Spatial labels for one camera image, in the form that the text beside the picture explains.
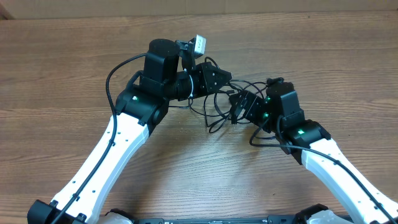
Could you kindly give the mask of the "black cable USB plug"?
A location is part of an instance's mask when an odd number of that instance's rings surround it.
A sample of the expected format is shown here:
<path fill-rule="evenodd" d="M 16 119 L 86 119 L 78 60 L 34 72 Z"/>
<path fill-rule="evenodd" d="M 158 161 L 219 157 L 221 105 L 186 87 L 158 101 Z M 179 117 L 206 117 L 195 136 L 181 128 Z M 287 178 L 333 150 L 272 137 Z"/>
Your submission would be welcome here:
<path fill-rule="evenodd" d="M 218 132 L 227 122 L 231 121 L 231 112 L 226 106 L 219 104 L 219 97 L 232 96 L 246 90 L 254 90 L 256 95 L 265 97 L 265 90 L 268 87 L 266 82 L 250 82 L 242 79 L 232 79 L 222 89 L 202 100 L 201 111 L 193 107 L 194 99 L 189 98 L 183 109 L 188 109 L 203 117 L 205 126 L 210 134 Z"/>

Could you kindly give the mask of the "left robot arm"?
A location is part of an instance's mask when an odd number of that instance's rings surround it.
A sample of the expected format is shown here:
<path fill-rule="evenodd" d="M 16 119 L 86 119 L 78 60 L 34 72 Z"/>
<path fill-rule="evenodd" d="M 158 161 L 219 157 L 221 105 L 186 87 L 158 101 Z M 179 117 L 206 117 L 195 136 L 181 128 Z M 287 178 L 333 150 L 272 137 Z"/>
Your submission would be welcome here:
<path fill-rule="evenodd" d="M 109 192 L 136 151 L 163 120 L 172 100 L 218 92 L 232 74 L 210 62 L 196 64 L 206 40 L 155 39 L 137 71 L 115 101 L 106 130 L 78 172 L 50 203 L 36 200 L 29 223 L 96 223 Z"/>

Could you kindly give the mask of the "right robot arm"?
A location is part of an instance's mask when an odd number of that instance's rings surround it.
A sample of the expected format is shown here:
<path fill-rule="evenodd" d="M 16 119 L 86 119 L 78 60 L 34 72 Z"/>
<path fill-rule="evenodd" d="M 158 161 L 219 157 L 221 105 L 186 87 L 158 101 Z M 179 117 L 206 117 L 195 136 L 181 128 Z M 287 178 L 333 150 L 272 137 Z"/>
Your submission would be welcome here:
<path fill-rule="evenodd" d="M 305 119 L 291 82 L 269 79 L 264 93 L 241 90 L 229 102 L 233 124 L 242 116 L 258 127 L 256 133 L 273 132 L 276 147 L 320 179 L 354 223 L 397 223 L 397 202 L 350 163 L 320 123 Z"/>

